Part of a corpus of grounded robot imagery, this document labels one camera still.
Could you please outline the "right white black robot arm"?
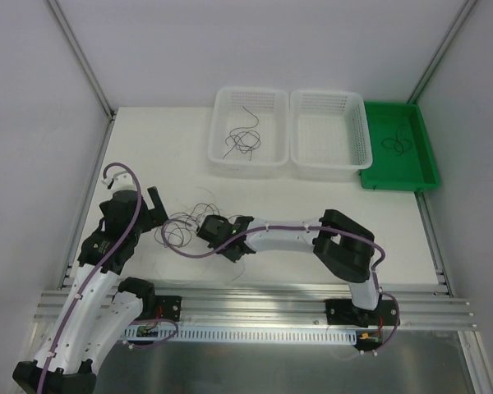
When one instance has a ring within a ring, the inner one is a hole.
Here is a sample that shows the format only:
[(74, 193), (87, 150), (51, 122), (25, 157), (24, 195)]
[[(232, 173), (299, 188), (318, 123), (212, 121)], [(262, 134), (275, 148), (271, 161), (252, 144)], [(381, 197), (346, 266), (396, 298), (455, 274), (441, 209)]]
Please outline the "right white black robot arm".
[(346, 282), (351, 300), (328, 315), (339, 324), (366, 328), (377, 325), (382, 312), (376, 268), (385, 250), (374, 234), (348, 216), (327, 209), (320, 218), (296, 222), (271, 222), (238, 216), (233, 222), (209, 215), (196, 236), (216, 254), (237, 262), (246, 254), (292, 251), (313, 254), (327, 270)]

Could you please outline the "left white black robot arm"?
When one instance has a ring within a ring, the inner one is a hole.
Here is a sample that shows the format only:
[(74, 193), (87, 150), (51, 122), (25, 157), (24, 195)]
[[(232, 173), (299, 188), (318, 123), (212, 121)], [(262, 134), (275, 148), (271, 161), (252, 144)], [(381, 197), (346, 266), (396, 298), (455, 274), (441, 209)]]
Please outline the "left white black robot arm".
[(168, 218), (156, 187), (153, 205), (133, 187), (118, 189), (100, 204), (99, 225), (82, 243), (79, 267), (57, 322), (35, 356), (21, 361), (12, 377), (27, 393), (91, 393), (104, 359), (127, 326), (152, 319), (156, 310), (151, 282), (124, 280), (106, 311), (101, 305), (134, 254), (142, 234)]

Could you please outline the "left white perforated basket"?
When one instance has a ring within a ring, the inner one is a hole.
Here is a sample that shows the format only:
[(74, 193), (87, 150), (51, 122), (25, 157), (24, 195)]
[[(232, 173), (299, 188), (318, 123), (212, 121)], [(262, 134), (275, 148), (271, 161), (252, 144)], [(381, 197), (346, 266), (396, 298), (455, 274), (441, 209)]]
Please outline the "left white perforated basket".
[(278, 89), (223, 87), (214, 101), (207, 158), (220, 176), (270, 179), (289, 160), (289, 95)]

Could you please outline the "white perforated basket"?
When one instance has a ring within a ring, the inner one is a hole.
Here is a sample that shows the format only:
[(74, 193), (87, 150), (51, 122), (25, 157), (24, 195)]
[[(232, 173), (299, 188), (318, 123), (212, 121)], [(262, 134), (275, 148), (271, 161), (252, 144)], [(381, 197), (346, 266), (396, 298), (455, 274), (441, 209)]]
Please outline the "white perforated basket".
[(289, 95), (278, 89), (223, 87), (214, 101), (207, 158), (220, 176), (270, 179), (289, 160)]
[(295, 90), (289, 116), (289, 157), (297, 177), (350, 181), (371, 167), (371, 137), (360, 94)]

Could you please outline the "right white perforated basket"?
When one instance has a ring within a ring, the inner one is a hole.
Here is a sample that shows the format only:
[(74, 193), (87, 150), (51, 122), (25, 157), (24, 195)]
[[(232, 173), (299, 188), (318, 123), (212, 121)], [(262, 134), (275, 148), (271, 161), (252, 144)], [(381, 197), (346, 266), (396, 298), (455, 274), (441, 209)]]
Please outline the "right white perforated basket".
[(350, 181), (371, 167), (371, 137), (360, 94), (295, 90), (289, 116), (289, 157), (297, 177)]

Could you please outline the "green plastic tray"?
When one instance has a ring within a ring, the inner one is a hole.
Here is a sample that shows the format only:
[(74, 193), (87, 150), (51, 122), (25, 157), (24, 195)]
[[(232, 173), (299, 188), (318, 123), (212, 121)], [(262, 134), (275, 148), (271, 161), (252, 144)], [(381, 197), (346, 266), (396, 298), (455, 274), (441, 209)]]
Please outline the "green plastic tray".
[(373, 163), (361, 171), (362, 188), (421, 193), (440, 186), (440, 175), (420, 108), (366, 102)]

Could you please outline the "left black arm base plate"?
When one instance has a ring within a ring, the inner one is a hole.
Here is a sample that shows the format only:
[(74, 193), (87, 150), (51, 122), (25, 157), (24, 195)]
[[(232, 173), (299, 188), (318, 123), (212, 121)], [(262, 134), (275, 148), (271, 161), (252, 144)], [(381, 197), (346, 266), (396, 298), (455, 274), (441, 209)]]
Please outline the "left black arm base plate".
[(182, 312), (182, 297), (179, 295), (157, 295), (155, 317), (178, 322)]

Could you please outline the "aluminium frame post left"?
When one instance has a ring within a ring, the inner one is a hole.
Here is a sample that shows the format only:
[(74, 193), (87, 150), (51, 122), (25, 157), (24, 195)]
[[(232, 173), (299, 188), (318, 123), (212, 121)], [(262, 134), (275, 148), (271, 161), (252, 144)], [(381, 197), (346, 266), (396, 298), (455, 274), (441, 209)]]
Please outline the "aluminium frame post left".
[(58, 28), (62, 32), (62, 35), (67, 42), (69, 49), (71, 50), (72, 56), (76, 59), (81, 72), (83, 73), (89, 87), (94, 93), (99, 106), (102, 108), (103, 113), (109, 120), (112, 120), (116, 114), (113, 106), (108, 101), (107, 95), (104, 92), (99, 80), (94, 72), (94, 69), (90, 65), (90, 62), (78, 40), (76, 34), (68, 20), (62, 5), (57, 0), (45, 0), (45, 5), (48, 7), (49, 12), (55, 19)]

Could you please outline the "aluminium frame post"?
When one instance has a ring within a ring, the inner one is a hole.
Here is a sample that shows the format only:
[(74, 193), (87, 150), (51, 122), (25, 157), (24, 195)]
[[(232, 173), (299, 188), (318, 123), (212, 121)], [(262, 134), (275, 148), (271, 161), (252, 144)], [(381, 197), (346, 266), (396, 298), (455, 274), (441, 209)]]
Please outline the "aluminium frame post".
[(90, 65), (90, 62), (78, 40), (76, 34), (68, 20), (62, 5), (57, 0), (45, 0), (45, 5), (48, 7), (49, 12), (55, 19), (58, 28), (62, 32), (62, 35), (67, 42), (69, 49), (71, 50), (72, 56), (76, 59), (81, 72), (83, 73), (89, 87), (94, 93), (99, 106), (102, 108), (103, 113), (109, 120), (112, 120), (116, 114), (113, 106), (108, 101), (107, 95), (104, 92), (99, 80), (94, 72), (94, 69)]
[(424, 66), (417, 83), (414, 85), (412, 92), (408, 96), (407, 103), (413, 104), (419, 101), (425, 89), (430, 84), (431, 79), (444, 61), (447, 52), (451, 49), (454, 41), (459, 36), (463, 27), (467, 24), (469, 18), (479, 3), (479, 0), (465, 0), (461, 2), (459, 9), (446, 28), (442, 38), (435, 48), (435, 51), (432, 53), (429, 61)]

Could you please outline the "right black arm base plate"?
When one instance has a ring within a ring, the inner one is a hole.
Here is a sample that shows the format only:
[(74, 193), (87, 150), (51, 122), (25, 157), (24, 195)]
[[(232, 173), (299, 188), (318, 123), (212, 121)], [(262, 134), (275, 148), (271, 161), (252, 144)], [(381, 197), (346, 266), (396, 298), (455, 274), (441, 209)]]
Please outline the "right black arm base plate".
[(394, 326), (399, 317), (399, 308), (392, 300), (379, 300), (373, 310), (361, 309), (349, 299), (329, 299), (325, 301), (325, 315), (329, 325), (355, 326)]

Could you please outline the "aluminium table edge rail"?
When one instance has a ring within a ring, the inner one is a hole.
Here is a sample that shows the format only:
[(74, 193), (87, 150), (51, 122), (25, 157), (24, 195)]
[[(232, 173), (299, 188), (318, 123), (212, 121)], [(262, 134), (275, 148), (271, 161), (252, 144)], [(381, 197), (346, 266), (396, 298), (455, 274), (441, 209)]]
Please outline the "aluminium table edge rail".
[[(452, 296), (444, 285), (385, 286), (399, 302), (404, 330), (476, 331), (469, 300)], [(239, 283), (190, 285), (156, 283), (160, 296), (181, 296), (180, 320), (210, 327), (323, 328), (325, 302), (348, 297), (342, 284), (286, 285)]]

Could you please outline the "aluminium frame post right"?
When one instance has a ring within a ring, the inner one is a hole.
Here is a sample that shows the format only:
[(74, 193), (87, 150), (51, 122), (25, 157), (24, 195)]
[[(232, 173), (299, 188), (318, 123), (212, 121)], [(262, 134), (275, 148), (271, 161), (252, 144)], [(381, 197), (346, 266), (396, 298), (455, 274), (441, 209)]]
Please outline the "aluminium frame post right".
[(463, 27), (467, 24), (469, 18), (479, 3), (479, 0), (465, 0), (461, 2), (459, 9), (446, 28), (442, 38), (435, 48), (435, 51), (432, 53), (429, 61), (424, 66), (417, 83), (414, 85), (412, 92), (408, 96), (407, 103), (413, 104), (419, 101), (425, 89), (430, 84), (431, 79), (444, 61), (447, 52), (451, 49), (454, 41), (459, 36)]

